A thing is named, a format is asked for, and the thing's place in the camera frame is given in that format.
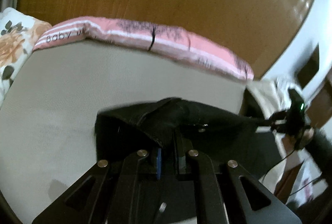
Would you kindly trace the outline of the person right hand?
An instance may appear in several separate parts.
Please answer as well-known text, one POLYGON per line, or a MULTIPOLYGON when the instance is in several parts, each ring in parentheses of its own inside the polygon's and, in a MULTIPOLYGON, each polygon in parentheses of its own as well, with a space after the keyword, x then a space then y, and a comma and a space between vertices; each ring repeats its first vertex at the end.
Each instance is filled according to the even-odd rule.
POLYGON ((305 129, 299 136, 285 135, 282 139, 285 151, 287 153, 291 151, 298 151, 303 149, 313 138, 315 134, 314 128, 305 129))

